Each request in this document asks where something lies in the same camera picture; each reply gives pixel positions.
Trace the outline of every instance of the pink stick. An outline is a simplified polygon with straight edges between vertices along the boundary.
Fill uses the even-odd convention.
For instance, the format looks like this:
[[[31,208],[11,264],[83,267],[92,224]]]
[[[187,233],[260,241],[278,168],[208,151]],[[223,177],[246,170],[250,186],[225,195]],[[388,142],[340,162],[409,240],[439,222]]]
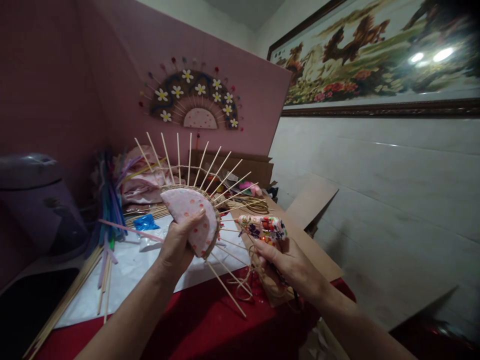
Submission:
[[[111,262],[114,263],[115,265],[117,265],[117,264],[119,263],[119,261],[118,261],[117,258],[115,257],[114,252],[112,251],[112,249],[108,248],[107,251],[108,251],[108,255],[110,255]]]
[[[132,228],[129,228],[129,227],[126,227],[126,226],[122,226],[122,225],[119,225],[119,224],[116,224],[114,222],[110,222],[110,221],[107,221],[107,220],[103,220],[103,219],[98,219],[98,221],[102,224],[107,224],[107,225],[110,225],[110,226],[113,226],[115,228],[119,228],[119,229],[122,229],[122,230],[127,230],[131,233],[135,233],[135,234],[138,234],[138,235],[142,235],[144,238],[149,238],[149,239],[152,239],[152,240],[155,240],[155,241],[158,241],[160,243],[163,243],[165,240],[162,239],[162,238],[159,238],[157,236],[153,236],[153,235],[150,235],[150,234],[147,234],[146,232],[142,232],[142,231],[137,231],[137,230],[133,230]]]

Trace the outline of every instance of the ceiling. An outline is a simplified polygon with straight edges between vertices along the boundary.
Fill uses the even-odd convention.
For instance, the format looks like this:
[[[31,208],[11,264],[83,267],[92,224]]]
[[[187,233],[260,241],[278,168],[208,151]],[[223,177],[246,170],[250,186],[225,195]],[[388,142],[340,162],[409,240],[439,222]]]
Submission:
[[[205,0],[235,21],[256,32],[285,0]]]

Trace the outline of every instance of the red tablecloth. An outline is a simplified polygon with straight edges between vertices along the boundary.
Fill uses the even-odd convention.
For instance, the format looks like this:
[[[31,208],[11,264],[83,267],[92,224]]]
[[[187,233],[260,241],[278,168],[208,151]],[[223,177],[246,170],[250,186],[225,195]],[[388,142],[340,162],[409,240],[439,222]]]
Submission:
[[[233,273],[240,278],[247,268]],[[225,283],[231,276],[221,278]],[[246,319],[216,278],[173,294],[142,358],[296,359],[320,314],[308,303],[301,313],[287,303],[272,308],[258,277],[253,274],[250,279],[254,300],[239,301]],[[332,284],[355,301],[342,279]],[[227,286],[234,293],[236,285]],[[53,331],[35,358],[73,359],[102,324],[103,317]]]

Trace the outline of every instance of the pink wall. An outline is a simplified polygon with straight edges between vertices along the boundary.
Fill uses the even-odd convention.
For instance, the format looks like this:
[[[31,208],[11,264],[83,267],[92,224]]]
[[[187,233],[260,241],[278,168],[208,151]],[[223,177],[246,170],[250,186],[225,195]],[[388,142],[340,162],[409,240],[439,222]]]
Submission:
[[[0,155],[41,152],[64,168],[68,187],[86,193],[106,122],[85,52],[74,0],[0,4]],[[35,255],[0,207],[0,288]]]
[[[133,147],[134,137],[146,143],[146,131],[159,149],[163,132],[168,152],[176,154],[179,132],[185,163],[191,130],[143,115],[138,106],[139,91],[152,93],[143,86],[148,80],[147,72],[152,71],[162,81],[165,74],[160,63],[169,67],[173,56],[182,68],[181,59],[185,56],[190,65],[193,58],[205,62],[205,69],[210,69],[211,74],[218,66],[220,78],[227,77],[228,85],[235,85],[235,95],[241,96],[243,105],[239,110],[239,116],[244,117],[240,124],[243,132],[226,130],[223,125],[219,130],[200,130],[200,147],[210,141],[209,149],[222,146],[223,150],[268,155],[290,72],[135,0],[81,1],[79,9],[85,45],[108,119],[108,138],[114,149]],[[195,146],[197,130],[192,132]]]

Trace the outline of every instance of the white paper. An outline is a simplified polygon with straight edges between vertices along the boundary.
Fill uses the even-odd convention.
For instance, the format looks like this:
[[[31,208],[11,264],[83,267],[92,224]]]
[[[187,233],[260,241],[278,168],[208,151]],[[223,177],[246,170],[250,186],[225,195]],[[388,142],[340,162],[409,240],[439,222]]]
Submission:
[[[155,223],[162,229],[167,229],[172,222],[172,219],[172,216],[168,215],[155,220]],[[223,219],[231,220],[232,216],[228,214],[227,216],[224,216]],[[225,229],[237,230],[234,221],[226,221],[223,222],[223,224]],[[220,236],[225,240],[245,247],[242,239],[239,237],[238,232],[221,230]],[[161,249],[156,249],[147,252],[139,252],[140,245],[128,243],[128,241],[138,243],[138,235],[133,233],[128,234],[126,241],[127,242],[115,243],[114,254],[118,260],[118,264],[112,265],[110,296],[108,301],[109,314],[114,313],[119,308],[120,304],[133,290],[135,285],[137,285],[143,275],[157,259],[161,251]],[[244,263],[250,264],[250,257],[247,250],[241,249],[224,241],[220,241],[218,244],[225,245],[225,250],[242,260]],[[245,266],[243,263],[234,259],[216,246],[214,247],[212,253],[215,254],[215,256],[219,258],[230,271],[234,271]],[[213,256],[210,256],[208,261],[211,263],[218,275],[227,273],[227,270],[225,270],[225,268]],[[103,294],[100,315],[97,315],[101,291],[97,288],[97,284],[99,281],[101,267],[102,262],[100,261],[92,271],[90,277],[85,281],[85,284],[79,290],[78,294],[72,300],[65,313],[63,313],[55,328],[62,328],[104,316],[107,293]],[[195,286],[213,278],[215,278],[215,275],[212,273],[204,260],[194,257],[187,271],[178,281],[174,292],[179,292],[180,290]]]

